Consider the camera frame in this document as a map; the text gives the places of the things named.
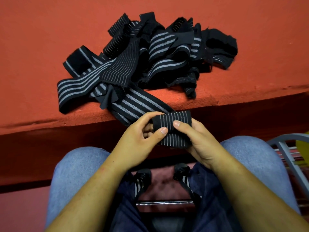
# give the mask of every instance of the knee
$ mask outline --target knee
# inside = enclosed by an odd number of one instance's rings
[[[56,165],[58,169],[78,169],[86,165],[102,164],[109,156],[109,152],[96,147],[79,147],[68,152]]]
[[[222,146],[242,164],[281,162],[278,154],[265,141],[251,136],[236,136],[223,141]]]

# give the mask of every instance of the black sneaker with white stripes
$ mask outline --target black sneaker with white stripes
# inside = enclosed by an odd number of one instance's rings
[[[190,188],[188,180],[188,177],[190,176],[190,170],[191,168],[185,163],[176,164],[174,167],[173,179],[179,181],[180,185],[189,193],[195,206],[199,206],[202,197],[194,193]]]
[[[137,202],[138,198],[144,193],[147,188],[151,185],[151,171],[150,169],[141,169],[136,172],[133,176],[135,183],[135,197],[134,203]]]

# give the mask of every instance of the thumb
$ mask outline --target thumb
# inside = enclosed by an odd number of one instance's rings
[[[154,147],[158,142],[160,142],[168,133],[168,128],[162,127],[153,133],[146,140]]]
[[[199,133],[197,131],[195,131],[190,125],[188,125],[187,123],[183,123],[181,121],[175,120],[173,122],[173,126],[175,129],[177,129],[178,131],[186,134],[191,142],[194,142],[194,140],[196,140],[199,136]]]

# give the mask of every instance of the pile of elastic bands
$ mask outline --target pile of elastic bands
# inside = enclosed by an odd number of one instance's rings
[[[57,84],[60,112],[96,99],[126,126],[146,112],[171,113],[143,89],[179,85],[195,98],[200,72],[211,72],[214,64],[227,69],[237,54],[235,38],[217,29],[202,31],[192,18],[165,28],[153,12],[141,14],[140,21],[123,14],[108,32],[113,38],[99,56],[82,46],[63,63],[73,78]]]

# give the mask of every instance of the yellow object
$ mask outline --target yellow object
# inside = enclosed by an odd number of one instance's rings
[[[296,141],[296,147],[301,156],[304,158],[305,162],[309,164],[309,143]]]

